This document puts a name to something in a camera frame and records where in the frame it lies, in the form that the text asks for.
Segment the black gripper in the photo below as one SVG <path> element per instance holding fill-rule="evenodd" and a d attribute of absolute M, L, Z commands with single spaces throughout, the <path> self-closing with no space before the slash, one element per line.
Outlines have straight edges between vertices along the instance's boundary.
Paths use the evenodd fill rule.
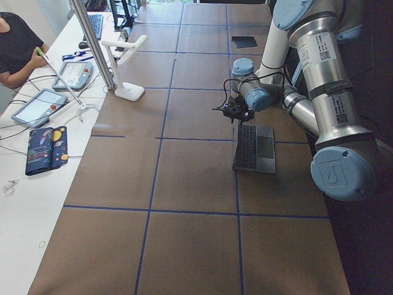
<path fill-rule="evenodd" d="M 223 108 L 225 117 L 229 117 L 231 124 L 234 119 L 239 120 L 239 125 L 243 125 L 244 120 L 251 120 L 254 118 L 254 111 L 249 109 L 247 104 L 226 104 Z"/>

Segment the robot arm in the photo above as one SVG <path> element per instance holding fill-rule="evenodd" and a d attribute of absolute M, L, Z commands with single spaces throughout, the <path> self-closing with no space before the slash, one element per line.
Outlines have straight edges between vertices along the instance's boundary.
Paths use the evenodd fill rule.
<path fill-rule="evenodd" d="M 272 21 L 259 69 L 232 67 L 231 93 L 219 110 L 246 122 L 280 102 L 317 136 L 311 176 L 329 197 L 363 200 L 377 188 L 378 148 L 362 126 L 339 46 L 362 29 L 363 1 L 267 1 Z"/>

